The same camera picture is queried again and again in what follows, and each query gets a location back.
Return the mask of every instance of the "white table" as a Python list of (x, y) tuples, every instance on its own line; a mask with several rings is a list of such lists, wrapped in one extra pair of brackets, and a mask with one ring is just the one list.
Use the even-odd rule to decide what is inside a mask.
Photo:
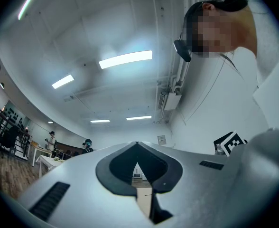
[(39, 177), (41, 178), (41, 163), (44, 163), (47, 167), (48, 167), (48, 171), (54, 169), (56, 166), (59, 166), (61, 163), (63, 163), (64, 161), (55, 161), (54, 159), (50, 158), (50, 157), (46, 157), (43, 155), (40, 155), (36, 162), (40, 162), (39, 165)]
[(39, 148), (36, 144), (30, 143), (27, 157), (29, 157), (29, 153), (30, 153), (30, 148), (31, 148), (31, 146), (35, 149), (35, 150), (34, 150), (34, 155), (33, 155), (32, 166), (34, 166), (34, 161), (35, 161), (35, 156), (36, 156), (36, 151), (37, 151), (37, 150), (38, 150), (38, 151), (41, 151), (41, 152), (43, 152), (43, 153), (47, 153), (50, 157), (52, 156), (52, 152), (51, 152), (50, 150), (41, 149), (41, 148)]

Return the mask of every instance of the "white ceiling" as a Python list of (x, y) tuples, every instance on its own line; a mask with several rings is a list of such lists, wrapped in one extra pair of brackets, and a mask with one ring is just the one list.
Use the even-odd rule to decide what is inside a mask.
[[(158, 120), (157, 84), (166, 86), (177, 69), (172, 42), (183, 22), (183, 0), (155, 0), (155, 8), (153, 0), (33, 0), (18, 20), (24, 1), (0, 26), (0, 58), (41, 112), (72, 132)], [(100, 60), (143, 50), (152, 50), (153, 59), (99, 67)], [(68, 74), (73, 82), (51, 86)], [(148, 114), (152, 119), (126, 121)]]

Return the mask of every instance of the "white shirt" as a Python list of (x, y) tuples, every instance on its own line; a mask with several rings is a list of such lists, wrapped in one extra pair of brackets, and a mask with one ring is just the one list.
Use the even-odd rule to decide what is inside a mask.
[(257, 33), (257, 81), (260, 86), (279, 61), (279, 23), (262, 0), (248, 0)]
[(49, 142), (48, 142), (48, 149), (50, 150), (50, 151), (53, 151), (54, 150), (54, 144), (55, 144), (55, 137), (51, 137), (50, 139), (49, 139)]

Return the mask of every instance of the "black hair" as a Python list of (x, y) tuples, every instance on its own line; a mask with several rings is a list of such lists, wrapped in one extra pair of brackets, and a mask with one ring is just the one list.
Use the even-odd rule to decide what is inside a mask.
[(211, 3), (217, 9), (226, 11), (226, 12), (236, 12), (240, 11), (248, 5), (247, 0), (206, 0), (201, 2), (196, 2), (193, 4), (189, 10), (187, 11), (184, 17), (184, 26), (186, 26), (187, 30), (187, 39), (186, 39), (186, 46), (195, 54), (204, 55), (204, 52), (207, 52), (207, 49), (203, 46), (203, 40), (197, 33), (193, 33), (196, 28), (193, 28), (198, 22), (198, 18), (203, 15), (203, 3)]

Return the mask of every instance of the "person standing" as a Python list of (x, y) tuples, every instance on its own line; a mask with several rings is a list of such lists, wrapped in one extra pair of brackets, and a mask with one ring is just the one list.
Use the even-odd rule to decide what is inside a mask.
[(54, 132), (54, 131), (51, 131), (51, 132), (49, 132), (49, 134), (51, 135), (51, 138), (50, 138), (49, 140), (48, 140), (48, 139), (45, 139), (45, 140), (46, 140), (47, 143), (48, 143), (47, 148), (48, 148), (50, 151), (53, 152), (53, 150), (54, 150), (54, 145), (55, 145), (55, 141), (56, 141), (56, 139), (55, 139), (55, 137), (54, 137), (55, 132)]
[(86, 139), (86, 141), (83, 143), (84, 145), (84, 149), (83, 149), (83, 152), (82, 154), (87, 154), (87, 153), (90, 153), (90, 152), (93, 152), (93, 149), (92, 149), (92, 141), (91, 139)]

